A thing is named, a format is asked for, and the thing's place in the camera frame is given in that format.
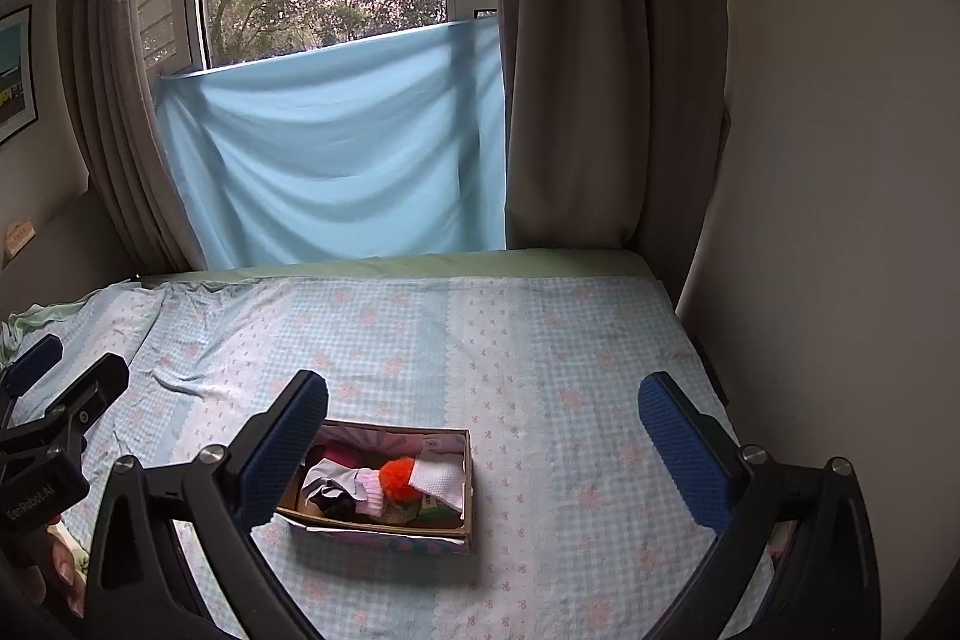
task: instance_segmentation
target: headboard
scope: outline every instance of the headboard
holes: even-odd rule
[[[0,319],[32,304],[76,301],[134,274],[103,202],[88,190],[0,271]]]

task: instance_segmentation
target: metal screw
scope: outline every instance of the metal screw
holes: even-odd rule
[[[851,472],[853,472],[853,465],[847,461],[846,458],[837,456],[837,458],[832,458],[830,460],[830,469],[832,469],[837,475],[847,477],[851,474]]]
[[[751,464],[764,464],[767,461],[767,452],[760,445],[744,445],[740,453],[743,455],[743,461],[749,461]]]
[[[221,458],[227,455],[227,449],[223,445],[208,445],[200,449],[197,458],[205,464],[215,464]]]
[[[113,463],[113,471],[117,475],[123,475],[125,472],[130,472],[135,464],[136,459],[133,458],[133,456],[120,456],[120,458]]]

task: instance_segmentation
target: red fluffy ball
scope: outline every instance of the red fluffy ball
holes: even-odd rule
[[[413,471],[414,459],[410,456],[395,458],[384,464],[380,468],[380,487],[384,496],[392,501],[414,501],[424,496],[410,485]]]

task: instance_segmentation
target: brown curtain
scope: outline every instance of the brown curtain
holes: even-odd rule
[[[155,135],[136,0],[58,0],[67,106],[93,187],[142,274],[203,268]]]
[[[508,247],[630,248],[680,296],[713,187],[727,0],[499,0]]]

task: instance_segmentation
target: bedspread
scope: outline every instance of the bedspread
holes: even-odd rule
[[[253,530],[330,640],[635,640],[712,542],[637,417],[638,383],[664,369],[728,428],[652,278],[124,284],[56,318],[20,340],[57,333],[66,358],[16,421],[104,350],[131,362],[130,388],[88,434],[90,496],[65,514],[85,546],[115,458],[153,466],[227,443],[301,368],[328,380],[331,418],[470,429],[469,555],[361,547],[278,516]],[[181,540],[216,621],[242,636],[189,527]],[[770,576],[765,560],[728,632]]]

